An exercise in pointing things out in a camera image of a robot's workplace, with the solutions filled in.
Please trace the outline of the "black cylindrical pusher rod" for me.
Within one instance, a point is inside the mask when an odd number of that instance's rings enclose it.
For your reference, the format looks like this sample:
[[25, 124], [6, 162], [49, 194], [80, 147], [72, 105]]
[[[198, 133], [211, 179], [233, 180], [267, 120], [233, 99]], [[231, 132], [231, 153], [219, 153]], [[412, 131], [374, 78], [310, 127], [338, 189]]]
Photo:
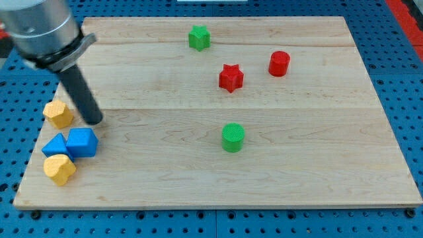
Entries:
[[78, 65], [73, 65], [56, 75], [85, 123], [96, 125], [102, 122], [102, 112]]

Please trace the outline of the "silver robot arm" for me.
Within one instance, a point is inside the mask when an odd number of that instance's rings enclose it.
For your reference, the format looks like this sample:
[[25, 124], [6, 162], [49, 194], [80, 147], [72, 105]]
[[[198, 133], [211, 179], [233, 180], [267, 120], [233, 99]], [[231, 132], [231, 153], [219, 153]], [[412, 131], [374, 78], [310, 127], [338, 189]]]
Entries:
[[102, 121], [102, 112], [77, 65], [96, 36], [82, 32], [67, 1], [1, 0], [1, 24], [30, 67], [57, 75], [87, 124]]

